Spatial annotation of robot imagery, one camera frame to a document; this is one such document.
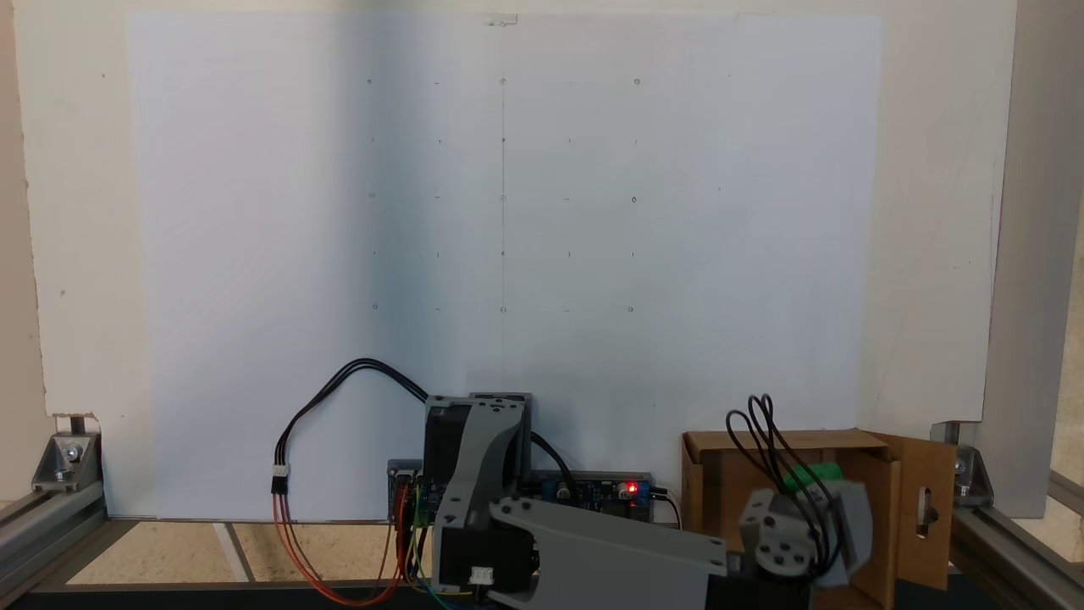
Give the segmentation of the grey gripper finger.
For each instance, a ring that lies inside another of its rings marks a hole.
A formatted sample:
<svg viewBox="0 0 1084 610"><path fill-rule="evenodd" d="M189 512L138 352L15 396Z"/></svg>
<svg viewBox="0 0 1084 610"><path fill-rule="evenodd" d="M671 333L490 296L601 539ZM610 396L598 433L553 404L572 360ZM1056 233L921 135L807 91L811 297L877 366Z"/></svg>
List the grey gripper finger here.
<svg viewBox="0 0 1084 610"><path fill-rule="evenodd" d="M839 548L828 572L828 587L836 588L848 585L860 569L870 562L872 504L866 486L857 481L829 481L828 490L840 517L835 533L843 536L842 541L830 538Z"/></svg>

